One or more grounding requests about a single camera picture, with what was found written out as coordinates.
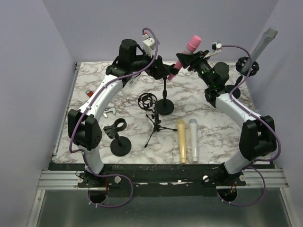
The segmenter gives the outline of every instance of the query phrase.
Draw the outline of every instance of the pink microphone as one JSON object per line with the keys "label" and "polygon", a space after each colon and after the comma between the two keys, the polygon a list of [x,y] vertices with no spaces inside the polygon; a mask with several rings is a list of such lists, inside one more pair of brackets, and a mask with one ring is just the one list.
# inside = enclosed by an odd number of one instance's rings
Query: pink microphone
{"label": "pink microphone", "polygon": [[[194,35],[191,40],[189,40],[188,44],[186,45],[186,49],[183,51],[183,53],[193,53],[195,52],[195,50],[198,48],[198,46],[201,43],[201,38],[197,35]],[[175,64],[174,68],[180,70],[182,68],[182,65],[180,63],[180,61],[178,60],[177,63]],[[168,77],[169,80],[172,80],[176,75],[170,74],[170,76]]]}

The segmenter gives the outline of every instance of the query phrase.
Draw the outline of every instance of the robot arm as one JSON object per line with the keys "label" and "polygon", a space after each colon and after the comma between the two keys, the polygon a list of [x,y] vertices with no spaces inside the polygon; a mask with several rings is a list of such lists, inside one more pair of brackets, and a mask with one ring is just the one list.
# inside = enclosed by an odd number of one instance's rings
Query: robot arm
{"label": "robot arm", "polygon": [[216,45],[218,43],[213,43],[212,52],[177,53],[177,57],[183,68],[188,67],[188,71],[197,72],[199,77],[207,84],[206,100],[213,107],[227,114],[241,128],[239,151],[225,163],[222,163],[219,168],[219,178],[224,181],[240,173],[256,158],[275,151],[276,138],[265,125],[253,117],[261,118],[275,130],[274,120],[270,116],[263,117],[241,103],[239,103],[240,108],[231,100],[229,90],[225,86],[229,79],[229,66],[224,62],[218,62],[214,67],[211,67],[207,62],[210,56],[217,53]]}
{"label": "robot arm", "polygon": [[[103,162],[98,150],[98,145],[102,139],[102,131],[98,122],[102,113],[115,95],[131,79],[117,78],[147,67],[152,60],[156,41],[147,34],[143,34],[143,37],[145,38],[143,49],[135,40],[123,40],[120,45],[119,55],[112,65],[108,66],[106,76],[93,96],[78,110],[71,109],[68,112],[69,138],[72,138],[74,130],[77,128],[73,142],[83,151],[83,157],[87,164],[85,168],[89,172],[91,169],[94,173],[99,174],[103,168]],[[136,54],[137,48],[142,52],[142,55]],[[145,72],[155,79],[162,79],[170,73],[176,73],[176,69],[173,68],[173,66],[174,65],[169,66],[163,64],[161,56],[158,56],[158,59],[155,60]],[[116,79],[116,81],[106,87],[106,84],[114,79]],[[84,115],[84,117],[79,126],[76,127],[82,115]]]}

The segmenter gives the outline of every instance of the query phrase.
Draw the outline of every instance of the mini tripod stand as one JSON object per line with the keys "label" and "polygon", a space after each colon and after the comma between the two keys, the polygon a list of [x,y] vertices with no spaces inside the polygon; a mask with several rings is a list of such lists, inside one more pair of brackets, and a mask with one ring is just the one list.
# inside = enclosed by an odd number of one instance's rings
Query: mini tripod stand
{"label": "mini tripod stand", "polygon": [[151,117],[149,117],[148,114],[145,115],[153,124],[153,130],[152,130],[152,133],[151,133],[146,145],[144,146],[145,148],[147,147],[152,135],[155,132],[160,132],[163,129],[178,131],[177,129],[171,129],[171,128],[163,127],[160,125],[161,120],[159,119],[159,113],[155,110],[155,108],[152,109],[152,107],[157,104],[157,101],[158,101],[157,97],[155,95],[153,95],[152,93],[143,93],[138,98],[138,105],[141,109],[146,110],[146,111],[152,111]]}
{"label": "mini tripod stand", "polygon": [[149,137],[149,139],[148,139],[146,145],[144,146],[145,148],[147,147],[148,142],[150,141],[152,135],[153,135],[155,132],[160,132],[162,129],[168,129],[168,130],[172,130],[172,131],[178,131],[177,129],[171,129],[171,128],[167,128],[167,127],[161,126],[161,125],[160,125],[161,120],[159,119],[159,114],[158,114],[158,112],[155,111],[154,109],[151,110],[151,111],[152,111],[151,118],[150,118],[149,115],[147,115],[147,114],[146,114],[146,117],[147,117],[148,119],[150,119],[150,121],[152,122],[152,124],[153,124],[153,130],[152,130],[152,133],[151,133],[151,135],[150,135],[150,137]]}

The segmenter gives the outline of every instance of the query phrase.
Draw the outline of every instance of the white microphone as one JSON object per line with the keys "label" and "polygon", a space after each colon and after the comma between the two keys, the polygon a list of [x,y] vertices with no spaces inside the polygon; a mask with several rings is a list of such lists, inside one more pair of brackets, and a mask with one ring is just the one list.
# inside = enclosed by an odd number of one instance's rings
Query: white microphone
{"label": "white microphone", "polygon": [[198,124],[196,119],[189,120],[191,150],[193,154],[193,162],[198,162]]}

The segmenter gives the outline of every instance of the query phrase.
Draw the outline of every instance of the stand pole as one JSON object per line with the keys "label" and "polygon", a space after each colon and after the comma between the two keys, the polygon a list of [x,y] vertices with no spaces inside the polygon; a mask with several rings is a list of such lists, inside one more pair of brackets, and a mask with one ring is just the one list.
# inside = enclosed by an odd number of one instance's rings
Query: stand pole
{"label": "stand pole", "polygon": [[167,99],[166,80],[167,77],[164,77],[163,99],[159,100],[155,106],[156,111],[161,115],[169,115],[175,109],[173,102]]}

